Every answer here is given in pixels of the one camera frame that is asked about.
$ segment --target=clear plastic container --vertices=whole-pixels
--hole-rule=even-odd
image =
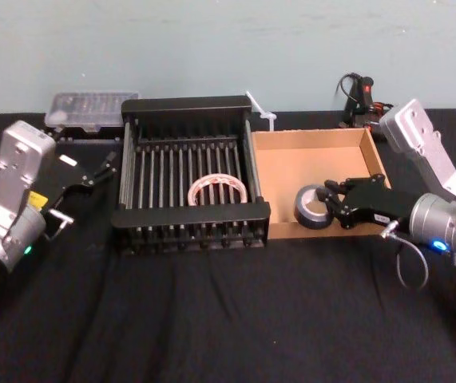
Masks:
[[[123,126],[121,104],[139,98],[139,92],[67,92],[55,95],[45,125],[79,127],[96,133],[101,128]]]

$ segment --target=wall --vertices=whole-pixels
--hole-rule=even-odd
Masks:
[[[379,101],[456,107],[456,0],[0,2],[0,112],[91,89],[339,109],[348,71]]]

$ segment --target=duct tape roll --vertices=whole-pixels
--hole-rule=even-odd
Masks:
[[[318,196],[316,195],[316,189],[318,188],[323,188],[323,186],[304,186],[299,190],[295,198],[295,218],[302,226],[316,230],[329,226],[334,218],[329,211],[317,213],[307,207],[310,202],[318,201]]]
[[[196,206],[197,193],[202,188],[208,185],[226,184],[234,187],[240,193],[240,203],[247,203],[247,189],[245,185],[238,178],[230,176],[229,174],[214,173],[201,177],[192,184],[187,194],[187,201],[189,206]]]

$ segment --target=silver duct tape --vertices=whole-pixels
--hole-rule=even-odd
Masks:
[[[324,229],[332,223],[334,218],[329,211],[317,213],[307,208],[310,202],[318,201],[316,189],[322,187],[322,185],[315,184],[304,186],[295,198],[295,219],[309,229]]]

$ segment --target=table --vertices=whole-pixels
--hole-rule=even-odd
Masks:
[[[456,109],[428,114],[456,166]],[[339,116],[279,113],[276,128],[330,128]],[[42,114],[0,115],[0,135],[17,119],[43,126]],[[112,147],[121,152],[57,150],[93,170]],[[394,188],[426,190],[404,156],[377,147]],[[397,245],[377,237],[120,256],[115,198],[110,184],[70,201],[76,223],[36,243],[10,276],[0,381],[456,381],[456,268],[441,256],[426,253],[421,292],[401,287]],[[419,280],[419,261],[404,258],[404,275]]]

